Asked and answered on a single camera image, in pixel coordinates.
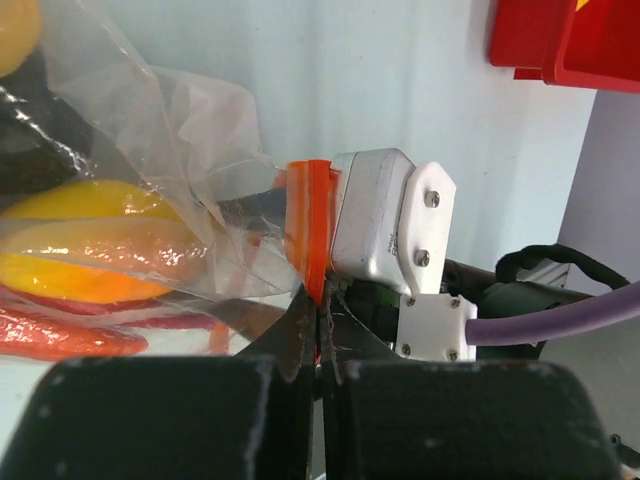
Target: screw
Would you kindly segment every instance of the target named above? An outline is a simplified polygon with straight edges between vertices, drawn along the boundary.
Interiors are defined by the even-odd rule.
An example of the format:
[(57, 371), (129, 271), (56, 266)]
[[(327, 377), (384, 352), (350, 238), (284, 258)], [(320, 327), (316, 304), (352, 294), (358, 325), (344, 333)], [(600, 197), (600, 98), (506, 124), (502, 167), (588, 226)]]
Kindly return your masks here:
[(429, 252), (426, 250), (416, 250), (415, 255), (413, 256), (413, 261), (419, 267), (426, 267), (429, 265), (429, 260), (431, 259)]
[(438, 208), (438, 205), (440, 205), (440, 194), (435, 190), (427, 192), (424, 196), (424, 203), (429, 208)]

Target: orange plastic part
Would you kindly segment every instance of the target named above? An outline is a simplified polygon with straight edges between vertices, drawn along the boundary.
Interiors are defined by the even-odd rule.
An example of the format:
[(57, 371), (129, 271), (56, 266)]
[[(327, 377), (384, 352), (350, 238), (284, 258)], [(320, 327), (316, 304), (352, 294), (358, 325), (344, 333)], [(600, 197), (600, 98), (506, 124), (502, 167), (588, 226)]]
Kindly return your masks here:
[(0, 355), (59, 361), (85, 355), (133, 355), (147, 346), (138, 335), (63, 323), (13, 306), (0, 308)]
[(329, 265), (339, 177), (328, 160), (292, 162), (287, 168), (285, 253), (316, 304)]

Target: silver metal block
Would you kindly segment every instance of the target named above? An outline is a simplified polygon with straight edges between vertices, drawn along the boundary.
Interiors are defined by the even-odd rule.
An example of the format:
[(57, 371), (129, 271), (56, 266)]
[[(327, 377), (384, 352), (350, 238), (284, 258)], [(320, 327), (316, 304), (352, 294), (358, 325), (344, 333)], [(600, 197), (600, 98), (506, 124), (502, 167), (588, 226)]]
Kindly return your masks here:
[(397, 259), (397, 229), (404, 189), (415, 165), (400, 150), (352, 157), (331, 248), (340, 275), (370, 280), (409, 295)]

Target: light blue wall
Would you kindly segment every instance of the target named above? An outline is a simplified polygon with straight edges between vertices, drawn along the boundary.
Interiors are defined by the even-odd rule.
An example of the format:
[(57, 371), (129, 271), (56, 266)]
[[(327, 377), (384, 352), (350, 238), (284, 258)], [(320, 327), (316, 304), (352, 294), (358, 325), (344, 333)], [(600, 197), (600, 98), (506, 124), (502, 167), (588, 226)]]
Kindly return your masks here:
[(396, 146), (458, 185), (449, 256), (554, 242), (594, 93), (485, 60), (489, 0), (96, 0), (151, 64), (256, 96), (283, 159)]

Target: black strap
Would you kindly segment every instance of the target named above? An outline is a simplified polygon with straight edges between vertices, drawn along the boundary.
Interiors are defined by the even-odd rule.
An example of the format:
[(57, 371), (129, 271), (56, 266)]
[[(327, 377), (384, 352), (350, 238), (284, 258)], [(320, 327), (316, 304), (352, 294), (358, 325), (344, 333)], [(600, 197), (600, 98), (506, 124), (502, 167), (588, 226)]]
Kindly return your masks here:
[(519, 252), (505, 255), (496, 265), (496, 278), (500, 283), (515, 282), (520, 269), (533, 270), (546, 259), (556, 263), (572, 263), (590, 279), (608, 285), (612, 290), (629, 285), (629, 280), (606, 265), (559, 244), (530, 245)]

